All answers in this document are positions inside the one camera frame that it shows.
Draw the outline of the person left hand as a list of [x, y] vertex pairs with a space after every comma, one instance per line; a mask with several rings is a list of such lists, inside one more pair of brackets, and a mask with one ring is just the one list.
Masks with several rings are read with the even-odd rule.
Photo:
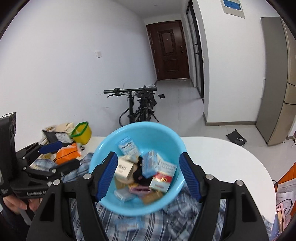
[[27, 207], [29, 207], [31, 211], [35, 212], [39, 208], [42, 200], [43, 198], [28, 199], [28, 204], [26, 204], [24, 201], [20, 200], [14, 195], [3, 198], [6, 207], [16, 214], [19, 214], [20, 210], [27, 210]]

